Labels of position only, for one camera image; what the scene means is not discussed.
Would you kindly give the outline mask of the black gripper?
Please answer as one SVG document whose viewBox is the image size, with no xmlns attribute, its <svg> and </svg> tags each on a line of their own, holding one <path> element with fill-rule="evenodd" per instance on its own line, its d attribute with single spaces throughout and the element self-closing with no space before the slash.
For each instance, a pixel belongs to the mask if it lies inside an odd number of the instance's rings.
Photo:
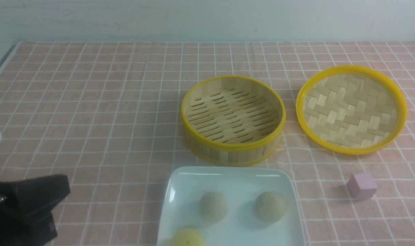
<svg viewBox="0 0 415 246">
<path fill-rule="evenodd" d="M 64 174 L 0 181 L 0 246 L 43 246 L 54 240 L 52 210 L 70 192 Z"/>
</svg>

